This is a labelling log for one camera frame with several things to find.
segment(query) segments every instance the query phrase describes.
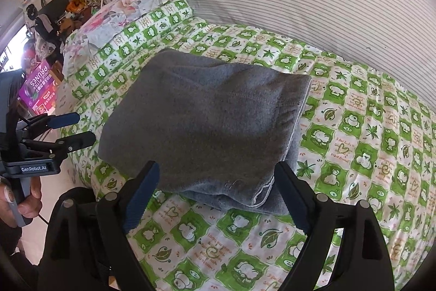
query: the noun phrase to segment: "person's hand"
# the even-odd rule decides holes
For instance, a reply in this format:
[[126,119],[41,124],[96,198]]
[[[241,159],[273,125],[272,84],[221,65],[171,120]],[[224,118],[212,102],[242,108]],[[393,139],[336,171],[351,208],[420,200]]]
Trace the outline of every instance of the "person's hand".
[[[9,202],[14,199],[12,191],[3,183],[0,183],[0,218],[9,227],[17,227]],[[30,182],[30,195],[22,203],[18,205],[18,211],[24,217],[34,218],[38,216],[42,209],[41,202],[41,179],[40,177],[32,177]]]

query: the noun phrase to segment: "green and white bedsheet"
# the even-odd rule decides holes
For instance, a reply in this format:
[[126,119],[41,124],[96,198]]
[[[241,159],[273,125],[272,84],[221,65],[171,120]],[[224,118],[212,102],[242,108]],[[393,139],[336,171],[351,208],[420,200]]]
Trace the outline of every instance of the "green and white bedsheet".
[[[63,135],[95,132],[95,145],[72,160],[97,197],[126,181],[97,156],[102,126],[141,68],[165,47],[313,77],[295,173],[335,201],[369,201],[400,289],[435,237],[436,115],[386,74],[253,26],[208,24],[192,17],[184,0],[126,26],[68,78],[81,121]],[[329,280],[340,236],[338,230],[318,286]],[[158,290],[236,291],[277,289],[305,236],[289,216],[221,212],[156,191],[128,239]]]

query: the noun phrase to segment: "window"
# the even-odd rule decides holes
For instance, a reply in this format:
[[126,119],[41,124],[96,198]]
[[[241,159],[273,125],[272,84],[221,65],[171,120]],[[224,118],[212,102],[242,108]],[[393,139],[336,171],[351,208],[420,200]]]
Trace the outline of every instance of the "window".
[[4,52],[0,54],[0,71],[17,70],[21,68],[23,47],[28,41],[27,28],[23,26],[7,44]]

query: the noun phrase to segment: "gray folded cloth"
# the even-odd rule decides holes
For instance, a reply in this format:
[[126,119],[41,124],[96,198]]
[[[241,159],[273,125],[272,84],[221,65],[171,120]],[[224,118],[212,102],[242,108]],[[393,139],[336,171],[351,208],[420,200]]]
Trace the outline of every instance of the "gray folded cloth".
[[105,123],[99,157],[212,207],[287,214],[274,166],[296,165],[310,76],[162,50]]

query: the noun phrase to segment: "blue gripper pad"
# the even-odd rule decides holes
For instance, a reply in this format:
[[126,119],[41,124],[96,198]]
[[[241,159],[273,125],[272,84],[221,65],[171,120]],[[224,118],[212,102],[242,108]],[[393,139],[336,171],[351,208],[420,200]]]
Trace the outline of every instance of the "blue gripper pad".
[[53,116],[47,123],[50,128],[61,128],[78,123],[80,115],[77,112],[71,112],[65,115]]
[[158,186],[159,175],[159,165],[154,163],[130,199],[126,207],[126,217],[123,224],[125,234],[139,225],[148,202]]
[[292,174],[293,178],[298,181],[298,178],[294,175],[291,168],[289,168],[285,162],[277,163],[274,169],[274,183],[282,195],[289,214],[295,223],[295,227],[302,229],[304,234],[307,235],[312,229],[309,221],[309,216],[311,213],[310,206],[307,205],[307,202],[302,197],[301,192],[297,189],[293,180],[291,180],[290,174]]

